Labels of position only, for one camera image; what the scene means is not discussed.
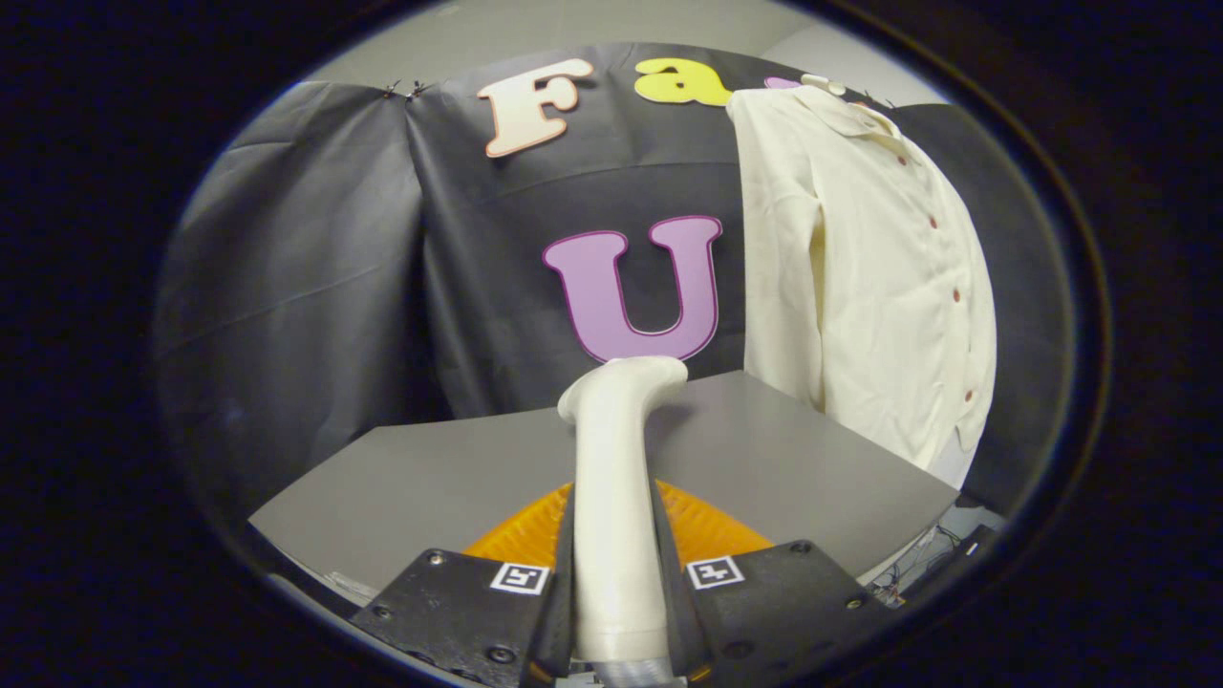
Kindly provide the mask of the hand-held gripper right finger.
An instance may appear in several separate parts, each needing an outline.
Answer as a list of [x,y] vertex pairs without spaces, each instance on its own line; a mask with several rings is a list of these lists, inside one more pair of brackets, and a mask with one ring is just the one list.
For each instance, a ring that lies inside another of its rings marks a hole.
[[652,500],[670,662],[689,683],[823,684],[892,626],[813,543],[770,543],[664,481]]

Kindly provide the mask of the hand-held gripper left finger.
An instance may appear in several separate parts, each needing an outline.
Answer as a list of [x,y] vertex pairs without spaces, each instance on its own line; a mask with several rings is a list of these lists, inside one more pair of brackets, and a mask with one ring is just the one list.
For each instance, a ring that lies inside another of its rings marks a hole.
[[426,549],[351,623],[442,686],[552,686],[575,644],[571,491],[554,489],[465,552]]

